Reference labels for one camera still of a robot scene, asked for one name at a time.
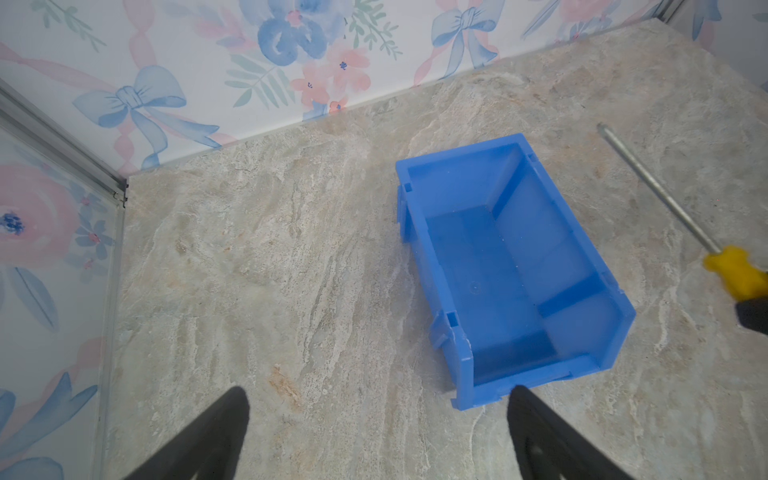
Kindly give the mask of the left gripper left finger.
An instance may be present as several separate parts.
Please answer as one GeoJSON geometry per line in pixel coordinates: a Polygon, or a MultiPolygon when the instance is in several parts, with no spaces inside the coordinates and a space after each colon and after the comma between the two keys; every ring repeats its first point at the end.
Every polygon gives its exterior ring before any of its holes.
{"type": "Polygon", "coordinates": [[[130,479],[232,479],[249,423],[245,390],[234,386],[131,472],[130,479]]]}

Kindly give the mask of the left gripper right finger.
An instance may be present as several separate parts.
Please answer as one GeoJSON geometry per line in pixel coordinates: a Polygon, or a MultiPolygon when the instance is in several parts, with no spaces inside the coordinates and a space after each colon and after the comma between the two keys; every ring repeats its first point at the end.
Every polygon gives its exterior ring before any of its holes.
{"type": "Polygon", "coordinates": [[[511,390],[507,421],[524,479],[631,479],[525,386],[511,390]]]}

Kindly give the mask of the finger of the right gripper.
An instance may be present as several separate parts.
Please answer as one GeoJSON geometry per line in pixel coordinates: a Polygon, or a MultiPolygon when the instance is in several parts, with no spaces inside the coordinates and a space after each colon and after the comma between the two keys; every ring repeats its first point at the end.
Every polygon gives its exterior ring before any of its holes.
{"type": "Polygon", "coordinates": [[[763,335],[768,334],[768,297],[754,298],[735,305],[741,326],[763,335]]]}

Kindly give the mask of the yellow handled screwdriver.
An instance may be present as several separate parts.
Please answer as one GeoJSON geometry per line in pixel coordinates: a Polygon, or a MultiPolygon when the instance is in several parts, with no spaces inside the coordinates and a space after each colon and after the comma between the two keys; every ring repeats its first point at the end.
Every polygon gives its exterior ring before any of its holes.
{"type": "Polygon", "coordinates": [[[672,196],[663,183],[653,175],[639,157],[605,123],[597,124],[600,136],[625,161],[634,173],[650,188],[678,221],[705,248],[703,260],[706,270],[715,273],[725,290],[736,302],[767,297],[767,273],[749,261],[748,253],[736,246],[721,246],[693,216],[672,196]]]}

